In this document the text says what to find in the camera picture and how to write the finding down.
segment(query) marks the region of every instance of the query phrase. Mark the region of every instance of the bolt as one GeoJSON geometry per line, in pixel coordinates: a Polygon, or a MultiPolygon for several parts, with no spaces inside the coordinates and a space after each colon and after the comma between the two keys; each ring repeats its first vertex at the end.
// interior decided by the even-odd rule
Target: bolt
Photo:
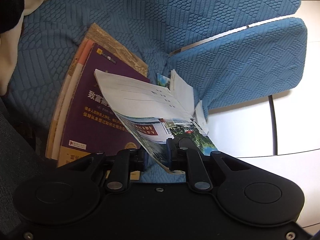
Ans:
{"type": "Polygon", "coordinates": [[[293,240],[293,239],[296,238],[296,234],[295,234],[294,232],[289,232],[289,233],[287,233],[287,235],[285,236],[285,238],[286,238],[287,240],[293,240]]]}
{"type": "Polygon", "coordinates": [[[156,192],[163,192],[163,191],[164,191],[163,188],[161,188],[161,187],[156,187],[156,192]]]}
{"type": "Polygon", "coordinates": [[[23,234],[23,238],[26,240],[33,240],[33,234],[31,234],[30,232],[25,232],[23,234]]]}
{"type": "Polygon", "coordinates": [[[123,184],[119,181],[111,181],[107,184],[109,189],[121,189],[123,184]]]}
{"type": "Polygon", "coordinates": [[[205,190],[210,187],[210,184],[205,181],[199,181],[199,182],[195,183],[195,187],[200,190],[205,190]]]}

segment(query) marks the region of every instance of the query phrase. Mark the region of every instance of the blue fabric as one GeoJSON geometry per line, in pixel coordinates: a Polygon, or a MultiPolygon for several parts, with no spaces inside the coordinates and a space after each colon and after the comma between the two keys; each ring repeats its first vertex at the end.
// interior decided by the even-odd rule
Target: blue fabric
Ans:
{"type": "Polygon", "coordinates": [[[149,158],[147,170],[141,173],[139,182],[180,183],[186,182],[186,176],[185,174],[169,174],[154,159],[149,158]]]}
{"type": "MultiPolygon", "coordinates": [[[[148,76],[155,83],[156,73],[163,72],[169,52],[227,30],[292,14],[299,4],[300,0],[49,0],[25,17],[8,101],[35,124],[49,128],[66,71],[93,22],[144,60],[149,66],[148,76]]],[[[167,70],[174,66],[176,58],[167,70]]],[[[206,65],[212,59],[201,60],[206,65]]],[[[225,100],[223,95],[220,98],[224,103],[217,102],[219,98],[213,92],[220,83],[212,82],[212,78],[223,78],[222,73],[205,70],[198,75],[203,79],[196,81],[204,85],[199,89],[195,81],[191,83],[199,90],[198,98],[207,100],[208,107],[239,102],[225,100]]],[[[239,91],[243,89],[241,84],[237,83],[239,91]]],[[[253,98],[241,96],[243,92],[230,93],[243,100],[253,98]]]]}
{"type": "Polygon", "coordinates": [[[173,55],[175,69],[204,110],[229,106],[295,87],[302,78],[307,28],[298,18],[250,27],[173,55]]]}

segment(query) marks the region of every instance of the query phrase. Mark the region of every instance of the black fabric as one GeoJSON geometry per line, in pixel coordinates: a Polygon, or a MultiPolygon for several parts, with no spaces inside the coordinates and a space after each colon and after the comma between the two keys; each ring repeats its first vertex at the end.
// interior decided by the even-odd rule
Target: black fabric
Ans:
{"type": "Polygon", "coordinates": [[[24,10],[24,0],[0,0],[0,33],[17,25],[24,10]]]}
{"type": "Polygon", "coordinates": [[[54,167],[41,159],[31,146],[9,124],[0,99],[0,231],[8,233],[19,223],[12,204],[14,189],[21,182],[54,167]]]}

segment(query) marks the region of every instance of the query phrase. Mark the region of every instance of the gray fabric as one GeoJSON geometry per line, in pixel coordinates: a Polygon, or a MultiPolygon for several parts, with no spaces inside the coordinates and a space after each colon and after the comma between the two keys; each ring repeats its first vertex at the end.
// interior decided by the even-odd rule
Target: gray fabric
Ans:
{"type": "Polygon", "coordinates": [[[0,231],[7,234],[20,222],[12,203],[14,189],[21,182],[40,175],[53,166],[37,156],[9,124],[5,118],[9,113],[1,99],[0,111],[0,231]]]}

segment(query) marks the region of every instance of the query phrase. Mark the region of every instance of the white tile floor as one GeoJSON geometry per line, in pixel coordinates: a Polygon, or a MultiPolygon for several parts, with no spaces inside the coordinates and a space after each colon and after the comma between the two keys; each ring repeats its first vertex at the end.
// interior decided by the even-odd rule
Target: white tile floor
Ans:
{"type": "Polygon", "coordinates": [[[274,95],[278,154],[320,149],[320,1],[302,1],[295,16],[308,28],[307,55],[298,86],[274,95]]]}
{"type": "Polygon", "coordinates": [[[233,157],[268,156],[273,153],[268,98],[209,111],[209,138],[233,157]]]}

